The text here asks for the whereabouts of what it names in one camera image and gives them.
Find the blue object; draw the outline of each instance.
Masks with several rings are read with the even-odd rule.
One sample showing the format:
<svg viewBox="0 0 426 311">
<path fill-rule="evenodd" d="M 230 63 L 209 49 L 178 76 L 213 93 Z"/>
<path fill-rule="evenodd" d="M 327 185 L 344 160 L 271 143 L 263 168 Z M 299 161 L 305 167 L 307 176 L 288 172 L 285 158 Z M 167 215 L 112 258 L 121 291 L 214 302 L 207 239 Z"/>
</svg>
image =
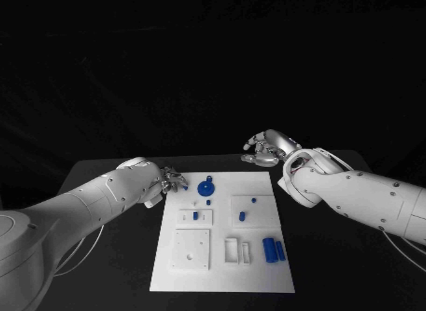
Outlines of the blue object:
<svg viewBox="0 0 426 311">
<path fill-rule="evenodd" d="M 281 261 L 286 260 L 281 241 L 276 241 L 276 252 L 279 253 Z"/>
<path fill-rule="evenodd" d="M 263 239 L 263 247 L 265 247 L 266 262 L 272 264 L 279 261 L 279 257 L 276 255 L 276 243 L 273 238 Z"/>
<path fill-rule="evenodd" d="M 211 196 L 216 192 L 216 185 L 211 181 L 213 181 L 213 178 L 209 175 L 207 180 L 203 181 L 203 183 L 198 185 L 198 192 L 201 196 Z"/>
</svg>

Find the table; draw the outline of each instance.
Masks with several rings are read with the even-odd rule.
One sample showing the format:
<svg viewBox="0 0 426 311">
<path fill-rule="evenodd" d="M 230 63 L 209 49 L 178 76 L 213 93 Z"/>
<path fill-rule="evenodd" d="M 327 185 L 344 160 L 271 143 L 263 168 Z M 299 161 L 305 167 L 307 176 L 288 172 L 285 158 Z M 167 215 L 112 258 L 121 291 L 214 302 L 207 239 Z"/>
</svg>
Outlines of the table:
<svg viewBox="0 0 426 311">
<path fill-rule="evenodd" d="M 353 150 L 333 153 L 356 170 L 372 172 Z M 180 172 L 268 170 L 272 177 L 295 294 L 151 292 L 155 252 L 164 216 L 164 201 L 148 209 L 136 205 L 105 227 L 95 251 L 80 267 L 56 277 L 38 308 L 46 310 L 353 310 L 389 308 L 426 310 L 426 273 L 403 258 L 385 235 L 346 218 L 321 202 L 301 206 L 276 182 L 282 164 L 263 168 L 242 162 L 240 154 L 148 158 Z M 60 194 L 77 188 L 128 159 L 80 161 Z M 64 271 L 84 257 L 99 231 Z M 426 257 L 408 254 L 426 267 Z"/>
</svg>

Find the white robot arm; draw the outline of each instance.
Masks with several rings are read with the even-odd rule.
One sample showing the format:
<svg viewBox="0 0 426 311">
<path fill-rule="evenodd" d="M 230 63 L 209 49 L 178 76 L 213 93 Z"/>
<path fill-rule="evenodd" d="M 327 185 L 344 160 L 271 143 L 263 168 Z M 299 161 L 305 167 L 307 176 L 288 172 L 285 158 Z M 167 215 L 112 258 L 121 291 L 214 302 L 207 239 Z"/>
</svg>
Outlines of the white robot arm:
<svg viewBox="0 0 426 311">
<path fill-rule="evenodd" d="M 279 185 L 299 204 L 314 207 L 324 200 L 338 214 L 426 245 L 425 188 L 348 165 L 344 171 L 330 152 L 302 149 L 275 130 L 253 136 L 245 149 L 253 145 L 256 154 L 243 155 L 243 161 L 263 167 L 285 162 Z"/>
<path fill-rule="evenodd" d="M 177 192 L 180 184 L 188 187 L 172 168 L 138 157 L 51 200 L 0 211 L 0 311 L 37 309 L 70 248 L 136 203 L 151 208 L 161 191 Z"/>
</svg>

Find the black background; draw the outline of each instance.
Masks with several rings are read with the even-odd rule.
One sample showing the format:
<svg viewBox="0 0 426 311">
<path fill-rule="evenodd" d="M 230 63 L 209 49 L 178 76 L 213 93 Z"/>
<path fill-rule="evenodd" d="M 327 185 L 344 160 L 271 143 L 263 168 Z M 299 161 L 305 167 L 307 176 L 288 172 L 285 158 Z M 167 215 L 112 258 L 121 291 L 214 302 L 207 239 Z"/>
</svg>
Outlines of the black background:
<svg viewBox="0 0 426 311">
<path fill-rule="evenodd" d="M 0 5 L 5 208 L 74 163 L 236 154 L 273 128 L 426 186 L 426 1 Z"/>
</svg>

